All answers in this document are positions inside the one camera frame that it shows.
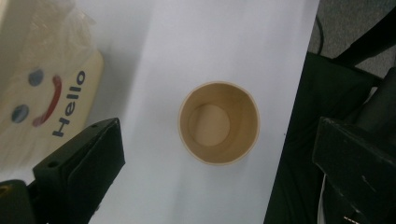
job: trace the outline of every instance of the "red smile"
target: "red smile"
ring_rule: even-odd
[[[61,91],[62,91],[62,80],[59,76],[55,76],[52,79],[53,85],[55,87],[55,93],[53,93],[52,100],[49,104],[49,108],[47,109],[46,112],[43,113],[42,116],[39,116],[38,118],[33,120],[33,126],[38,127],[50,117],[52,112],[55,110],[56,105],[59,102],[59,98],[61,97]]]

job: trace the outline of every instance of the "screw hole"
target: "screw hole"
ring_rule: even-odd
[[[0,198],[2,196],[4,196],[7,193],[7,191],[9,191],[9,190],[10,190],[9,186],[1,186],[0,187]]]
[[[58,165],[59,165],[59,163],[57,161],[52,161],[52,162],[49,163],[48,167],[49,168],[54,168],[54,167],[56,167]]]

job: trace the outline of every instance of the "plastic bag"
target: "plastic bag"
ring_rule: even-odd
[[[82,130],[90,102],[83,105],[80,101],[92,100],[102,72],[102,58],[95,53],[90,34],[92,20],[76,8],[76,2],[33,2],[29,15],[21,13],[26,10],[25,1],[8,0],[0,6],[0,49],[15,46],[9,55],[17,54],[16,61],[0,60],[4,68],[0,76],[0,181],[30,181],[38,161]],[[14,30],[9,27],[24,27],[26,32],[15,31],[18,35],[13,39]]]

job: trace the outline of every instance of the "paper cup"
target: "paper cup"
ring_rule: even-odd
[[[210,82],[193,90],[183,102],[178,128],[187,150],[208,164],[229,164],[254,146],[260,129],[251,95],[228,82]]]

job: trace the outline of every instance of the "black cable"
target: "black cable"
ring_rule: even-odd
[[[320,43],[319,43],[319,49],[318,49],[317,54],[320,55],[320,54],[321,54],[321,51],[322,51],[322,49],[323,49],[323,44],[324,44],[323,27],[322,27],[322,25],[321,25],[321,22],[320,22],[320,20],[319,20],[318,15],[315,17],[315,21],[316,21],[316,23],[317,23],[317,25],[318,25],[318,28],[319,28]]]

